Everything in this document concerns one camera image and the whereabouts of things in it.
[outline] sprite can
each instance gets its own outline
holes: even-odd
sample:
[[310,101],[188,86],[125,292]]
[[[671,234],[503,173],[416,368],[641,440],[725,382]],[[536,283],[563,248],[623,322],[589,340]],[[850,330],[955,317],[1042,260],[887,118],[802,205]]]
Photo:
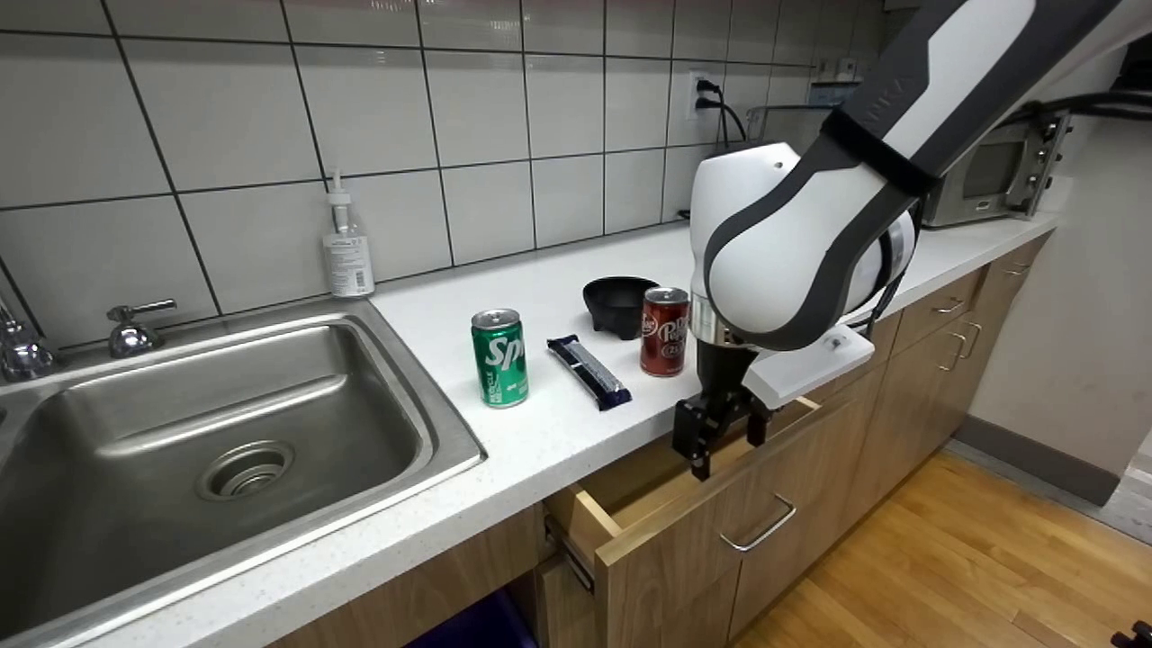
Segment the sprite can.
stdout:
[[528,400],[524,330],[515,310],[474,314],[473,349],[486,407],[520,407]]

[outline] white countertop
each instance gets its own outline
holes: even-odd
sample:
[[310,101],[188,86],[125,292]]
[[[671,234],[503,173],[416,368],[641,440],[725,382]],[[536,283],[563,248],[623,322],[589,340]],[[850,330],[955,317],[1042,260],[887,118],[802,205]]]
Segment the white countertop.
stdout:
[[[1051,230],[1049,215],[922,234],[892,310],[1043,230]],[[673,403],[697,392],[696,349],[680,378],[649,378],[637,368],[637,342],[589,330],[580,287],[607,274],[689,287],[689,230],[649,230],[382,292],[374,307],[455,400],[490,456],[388,511],[199,592],[95,646],[266,646],[658,440],[671,430]],[[474,310],[493,307],[515,307],[524,322],[533,396],[511,410],[484,407],[473,368],[467,322]],[[620,374],[635,403],[602,415],[544,354],[544,340],[568,330]]]

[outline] backsplash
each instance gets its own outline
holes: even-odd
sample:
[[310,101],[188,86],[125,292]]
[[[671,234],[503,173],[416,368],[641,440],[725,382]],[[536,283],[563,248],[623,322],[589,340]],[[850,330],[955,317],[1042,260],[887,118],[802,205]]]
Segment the backsplash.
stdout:
[[377,280],[658,227],[719,124],[869,67],[881,0],[2,0],[0,299],[60,342],[325,295],[325,181]]

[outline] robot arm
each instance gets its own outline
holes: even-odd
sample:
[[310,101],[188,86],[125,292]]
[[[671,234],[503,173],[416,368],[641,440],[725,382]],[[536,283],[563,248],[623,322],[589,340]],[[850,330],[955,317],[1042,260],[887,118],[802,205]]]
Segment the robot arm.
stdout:
[[706,476],[710,443],[742,415],[749,440],[764,440],[779,403],[751,385],[779,362],[821,378],[864,362],[870,347],[842,317],[862,260],[901,211],[1043,79],[1148,28],[1152,0],[929,0],[802,158],[788,149],[710,158],[690,198],[701,396],[676,407],[673,431],[689,464]]

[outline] stainless steel sink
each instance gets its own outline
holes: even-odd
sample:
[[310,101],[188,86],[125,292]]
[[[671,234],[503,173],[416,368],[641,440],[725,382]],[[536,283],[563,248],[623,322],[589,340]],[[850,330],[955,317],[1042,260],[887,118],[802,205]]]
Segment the stainless steel sink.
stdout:
[[0,641],[106,634],[474,460],[366,302],[2,385]]

